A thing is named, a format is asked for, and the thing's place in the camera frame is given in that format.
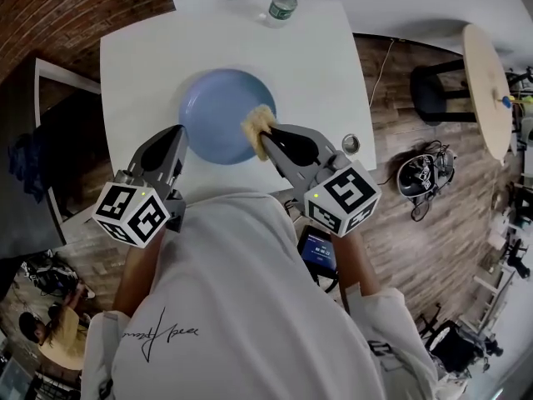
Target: person sitting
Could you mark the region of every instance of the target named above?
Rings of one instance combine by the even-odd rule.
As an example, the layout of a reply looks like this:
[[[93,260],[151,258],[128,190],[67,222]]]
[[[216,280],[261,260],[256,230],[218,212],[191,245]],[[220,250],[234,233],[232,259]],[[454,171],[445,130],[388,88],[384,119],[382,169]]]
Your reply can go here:
[[[18,319],[22,334],[39,344],[42,355],[66,369],[82,370],[87,330],[80,327],[76,307],[85,292],[85,284],[79,282],[74,292],[69,293],[61,311],[45,325],[30,312]]]

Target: water bottle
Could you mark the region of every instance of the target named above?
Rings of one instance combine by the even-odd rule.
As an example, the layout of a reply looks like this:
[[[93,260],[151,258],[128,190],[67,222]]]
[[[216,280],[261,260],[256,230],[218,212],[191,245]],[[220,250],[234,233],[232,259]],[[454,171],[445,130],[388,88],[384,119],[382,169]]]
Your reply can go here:
[[[284,26],[289,22],[297,6],[298,0],[272,0],[266,15],[266,22],[274,28]]]

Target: white table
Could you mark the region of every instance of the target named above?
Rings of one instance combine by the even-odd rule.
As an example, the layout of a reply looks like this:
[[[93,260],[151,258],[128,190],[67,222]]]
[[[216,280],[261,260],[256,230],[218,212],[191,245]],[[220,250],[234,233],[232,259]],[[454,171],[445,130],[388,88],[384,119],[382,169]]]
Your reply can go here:
[[[314,128],[335,147],[355,133],[354,156],[376,168],[370,109],[350,26],[338,2],[303,0],[281,29],[265,27],[253,7],[228,2],[215,12],[167,13],[102,39],[102,105],[113,170],[136,149],[178,123],[180,96],[199,74],[240,68],[259,77],[276,100],[280,123]],[[290,188],[270,162],[233,166],[201,160],[190,148],[176,187],[185,198],[211,190]]]

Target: small metal cup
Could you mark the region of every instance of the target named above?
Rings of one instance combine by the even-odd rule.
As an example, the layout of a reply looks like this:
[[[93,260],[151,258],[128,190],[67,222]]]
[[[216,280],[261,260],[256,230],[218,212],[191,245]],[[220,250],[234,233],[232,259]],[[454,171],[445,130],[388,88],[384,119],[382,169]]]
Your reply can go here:
[[[360,147],[361,144],[359,143],[359,139],[357,139],[357,136],[353,133],[346,135],[344,139],[342,139],[342,151],[349,156],[356,154]]]

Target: person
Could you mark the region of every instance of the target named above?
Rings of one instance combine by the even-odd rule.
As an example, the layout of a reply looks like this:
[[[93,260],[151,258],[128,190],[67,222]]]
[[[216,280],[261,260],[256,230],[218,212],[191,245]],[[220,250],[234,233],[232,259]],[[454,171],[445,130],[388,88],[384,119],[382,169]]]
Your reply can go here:
[[[403,296],[359,233],[332,242],[349,314],[312,281],[275,198],[188,206],[180,233],[129,250],[113,311],[89,328],[82,398],[431,399]]]
[[[22,334],[39,345],[42,355],[66,369],[83,369],[87,330],[79,326],[80,318],[75,309],[85,290],[85,284],[79,282],[48,325],[30,312],[24,312],[18,319]]]

